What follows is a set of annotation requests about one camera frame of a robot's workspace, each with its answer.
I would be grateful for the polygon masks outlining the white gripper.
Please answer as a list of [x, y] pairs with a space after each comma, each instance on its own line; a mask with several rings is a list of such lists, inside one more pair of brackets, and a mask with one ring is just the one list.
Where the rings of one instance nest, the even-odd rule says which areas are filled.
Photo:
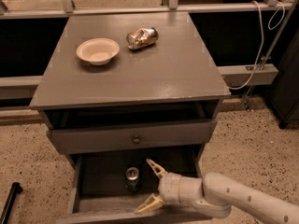
[[198, 206], [203, 202], [204, 194], [201, 178], [168, 173], [155, 161], [146, 159], [146, 162], [160, 179], [158, 185], [159, 195], [152, 193], [146, 201], [136, 208], [136, 214], [145, 214], [157, 210], [164, 204]]

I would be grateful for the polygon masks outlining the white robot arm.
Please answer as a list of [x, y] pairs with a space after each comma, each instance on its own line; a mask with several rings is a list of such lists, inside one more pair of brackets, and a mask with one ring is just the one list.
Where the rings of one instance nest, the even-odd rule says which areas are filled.
[[135, 212], [144, 214], [167, 204], [192, 207], [201, 215], [225, 218], [234, 206], [263, 224], [299, 224], [299, 206], [245, 186], [220, 173], [202, 178], [167, 172], [151, 159], [148, 165], [159, 178], [158, 195], [151, 194]]

